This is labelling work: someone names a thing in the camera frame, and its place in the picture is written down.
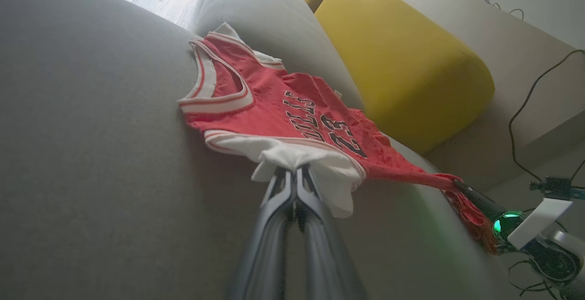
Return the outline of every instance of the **garment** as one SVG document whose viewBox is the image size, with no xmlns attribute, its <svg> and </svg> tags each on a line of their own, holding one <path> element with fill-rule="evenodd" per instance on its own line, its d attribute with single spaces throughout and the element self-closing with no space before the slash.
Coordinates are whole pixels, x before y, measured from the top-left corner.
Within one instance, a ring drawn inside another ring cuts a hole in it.
<svg viewBox="0 0 585 300">
<path fill-rule="evenodd" d="M 457 177 L 429 174 L 409 163 L 323 79 L 288 75 L 280 61 L 261 60 L 238 37 L 225 35 L 235 33 L 228 25 L 218 31 L 223 33 L 191 43 L 199 73 L 193 90 L 178 103 L 186 123 L 203 133 L 211 149 L 260 163 L 253 179 L 267 181 L 276 165 L 295 169 L 310 162 L 336 217 L 351 215 L 351 191 L 366 177 L 458 192 L 452 183 Z"/>
</svg>

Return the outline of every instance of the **gray cushion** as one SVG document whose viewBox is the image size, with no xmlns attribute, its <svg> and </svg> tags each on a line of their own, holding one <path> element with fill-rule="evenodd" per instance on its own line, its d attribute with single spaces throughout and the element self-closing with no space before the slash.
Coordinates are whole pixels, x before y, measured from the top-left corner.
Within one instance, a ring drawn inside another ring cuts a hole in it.
<svg viewBox="0 0 585 300">
<path fill-rule="evenodd" d="M 266 185 L 183 123 L 192 34 L 123 0 L 0 0 L 0 15 L 2 298 L 223 298 Z M 437 190 L 354 198 L 339 227 L 373 299 L 504 298 Z M 288 298 L 304 299 L 296 227 L 288 245 Z"/>
<path fill-rule="evenodd" d="M 350 108 L 363 103 L 347 68 L 304 0 L 205 0 L 195 32 L 229 23 L 254 50 L 281 58 L 289 73 L 323 77 Z"/>
</svg>

